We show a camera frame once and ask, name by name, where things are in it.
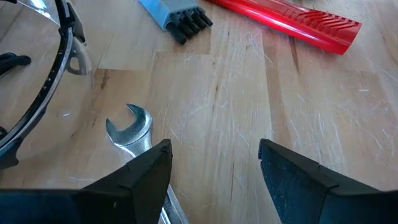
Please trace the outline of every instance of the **safety goggles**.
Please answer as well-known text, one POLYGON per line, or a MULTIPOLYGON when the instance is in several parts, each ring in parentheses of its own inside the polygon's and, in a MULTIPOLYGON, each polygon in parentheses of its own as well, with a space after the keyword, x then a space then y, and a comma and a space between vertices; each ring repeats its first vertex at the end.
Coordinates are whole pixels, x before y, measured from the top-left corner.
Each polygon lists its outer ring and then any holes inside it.
MULTIPOLYGON (((8 7, 13 6, 11 3, 7 2, 7 4, 8 7)), ((18 4, 24 5, 24 9, 21 10, 29 10, 26 9, 26 7, 33 9, 35 12, 38 12, 39 14, 45 16, 47 19, 50 19, 53 23, 58 25, 60 40, 57 53, 55 54, 55 59, 47 58, 46 55, 43 55, 41 57, 44 58, 44 60, 46 61, 47 59, 53 60, 53 64, 50 67, 50 71, 47 72, 48 75, 45 80, 43 80, 44 83, 42 83, 40 90, 36 93, 33 93, 33 91, 29 92, 29 95, 36 95, 33 102, 26 103, 26 105, 30 106, 26 106, 27 110, 12 127, 10 126, 10 124, 7 124, 7 127, 5 127, 0 123, 0 126, 3 127, 1 129, 2 133, 0 133, 0 169, 6 169, 8 167, 16 166, 18 164, 19 161, 16 157, 17 150, 20 148, 24 139, 32 132, 33 129, 35 129, 35 127, 39 124, 42 118, 45 117, 44 115, 46 114, 46 111, 48 111, 48 105, 50 103, 50 100, 56 93, 58 84, 60 84, 63 75, 65 75, 64 73, 70 73, 66 74, 65 76, 75 75, 75 77, 70 77, 71 79, 73 79, 72 81, 67 81, 71 85, 74 85, 74 83, 78 83, 77 85, 84 85, 85 88, 89 88, 91 84, 90 73, 92 69, 91 62, 86 52, 86 38, 83 32, 83 26, 72 5, 66 0, 28 0, 18 2, 16 5, 18 4)), ((20 29, 24 28, 24 26, 20 24, 16 24, 15 26, 20 26, 20 29)), ((40 27, 36 27, 36 30, 38 30, 38 32, 46 31, 40 30, 40 27)), ((34 53, 39 54, 40 50, 38 49, 34 53)), ((40 67, 40 62, 41 61, 36 62, 34 58, 32 58, 32 63, 38 64, 38 67, 40 67)), ((0 116, 2 116, 0 122, 8 122, 8 116, 11 117, 11 115, 13 115, 13 113, 9 110, 15 109, 13 107, 14 103, 20 102, 21 99, 24 98, 23 96, 15 96, 18 95, 21 91, 19 91, 18 94, 14 95, 11 93, 12 91, 7 91, 7 89, 14 90, 16 88, 24 88, 23 86, 19 86, 19 84, 22 83, 21 80, 27 78, 27 76, 22 77, 21 75, 13 74, 12 72, 13 71, 11 71, 11 74, 3 74, 0 77, 0 88, 3 88, 0 89, 0 95, 2 95, 3 98, 11 99, 7 101, 7 105, 0 105, 2 107, 0 109, 0 116)), ((67 103, 75 103, 76 101, 79 101, 79 97, 84 98, 84 96, 71 96, 68 98, 68 95, 64 98, 67 98, 67 100, 65 100, 67 101, 67 103)), ((23 110, 23 106, 18 106, 18 110, 23 110)))

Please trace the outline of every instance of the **safety glasses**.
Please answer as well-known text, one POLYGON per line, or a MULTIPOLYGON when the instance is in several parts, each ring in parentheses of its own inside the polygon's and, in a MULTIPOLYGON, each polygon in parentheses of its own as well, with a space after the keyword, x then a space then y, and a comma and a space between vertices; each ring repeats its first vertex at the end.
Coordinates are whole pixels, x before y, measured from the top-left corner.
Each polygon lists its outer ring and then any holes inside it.
MULTIPOLYGON (((29 135, 29 133, 32 132, 32 130, 38 125, 40 120, 42 120, 42 118, 46 114, 50 100, 53 98, 64 73, 70 73, 66 76, 75 76, 69 77, 69 79, 73 80, 66 81, 67 84, 71 85, 74 85, 74 83, 78 83, 77 85, 84 85, 88 86, 87 88, 89 88, 91 79, 89 77, 91 72, 91 62, 86 52, 86 38, 83 32, 83 26, 72 5, 66 0, 28 0, 18 2, 18 4, 23 4, 24 7, 33 9, 39 14, 50 19, 53 23, 56 23, 59 26, 58 33, 60 36, 60 42, 57 53, 55 54, 55 59, 46 58, 46 55, 42 56, 42 58, 46 60, 53 60, 53 64, 50 67, 50 71, 48 72, 47 78, 44 80, 42 87, 40 88, 39 92, 36 93, 37 96, 34 98, 33 102, 31 102, 30 106, 25 111, 22 118, 20 118, 11 129, 6 131, 7 127, 1 128, 2 133, 0 133, 0 169, 6 169, 8 167, 16 166, 18 164, 19 161, 16 157, 17 150, 20 148, 24 139, 29 135)), ((32 63, 40 64, 40 61, 35 62, 33 58, 32 63)), ((11 78, 14 78, 11 77, 11 75, 15 74, 5 74, 0 77, 0 88, 3 88, 3 90, 5 88, 23 88, 23 86, 18 85, 18 82, 13 83, 14 86, 6 83, 11 78)), ((72 97, 73 93, 70 94, 71 97, 65 100, 67 101, 67 103, 76 103, 76 101, 79 101, 79 98, 84 98, 84 96, 72 97)), ((14 96, 12 96, 12 94, 5 93, 2 97, 12 98, 14 96)), ((6 111, 8 108, 12 109, 11 106, 1 107, 3 111, 6 111)), ((0 116, 4 116, 2 119, 0 119, 0 121, 7 121, 7 114, 12 113, 0 113, 0 116)))

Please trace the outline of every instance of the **wood grain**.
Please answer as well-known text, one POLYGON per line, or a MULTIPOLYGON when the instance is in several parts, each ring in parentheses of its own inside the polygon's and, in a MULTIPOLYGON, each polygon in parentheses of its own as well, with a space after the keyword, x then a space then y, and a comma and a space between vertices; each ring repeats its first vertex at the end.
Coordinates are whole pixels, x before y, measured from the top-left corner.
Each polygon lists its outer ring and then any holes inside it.
MULTIPOLYGON (((171 184, 192 223, 280 223, 257 158, 261 138, 378 189, 398 189, 395 1, 294 1, 363 23, 342 56, 205 1, 214 25, 184 46, 136 0, 74 3, 93 74, 64 74, 18 152, 21 163, 1 172, 2 188, 81 188, 121 167, 130 155, 111 144, 104 121, 129 126, 125 104, 134 103, 154 118, 153 144, 172 140, 171 184)), ((0 78, 7 128, 56 53, 56 28, 44 19, 0 4, 1 52, 33 56, 17 76, 0 78), (29 24, 48 37, 27 35, 29 24)))

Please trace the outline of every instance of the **wrench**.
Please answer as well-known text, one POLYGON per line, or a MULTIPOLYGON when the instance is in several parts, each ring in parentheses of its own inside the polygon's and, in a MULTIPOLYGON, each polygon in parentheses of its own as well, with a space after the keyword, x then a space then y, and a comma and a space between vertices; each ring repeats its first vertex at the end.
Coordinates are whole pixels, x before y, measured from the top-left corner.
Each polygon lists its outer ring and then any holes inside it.
MULTIPOLYGON (((135 158, 152 148, 150 132, 153 120, 144 108, 132 104, 126 104, 126 106, 136 116, 136 121, 130 127, 120 131, 107 118, 105 128, 113 144, 135 158)), ((160 216, 165 224, 189 223, 170 185, 167 188, 160 216)))

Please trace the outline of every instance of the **black plastic jaw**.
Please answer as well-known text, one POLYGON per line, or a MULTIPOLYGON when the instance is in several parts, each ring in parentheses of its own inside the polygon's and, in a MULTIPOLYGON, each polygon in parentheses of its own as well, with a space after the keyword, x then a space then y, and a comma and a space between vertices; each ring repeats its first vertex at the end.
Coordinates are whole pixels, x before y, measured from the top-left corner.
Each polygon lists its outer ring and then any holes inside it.
POLYGON ((268 139, 259 159, 282 223, 398 223, 398 191, 381 192, 268 139))
POLYGON ((171 168, 166 139, 81 190, 0 190, 0 223, 157 223, 171 168))

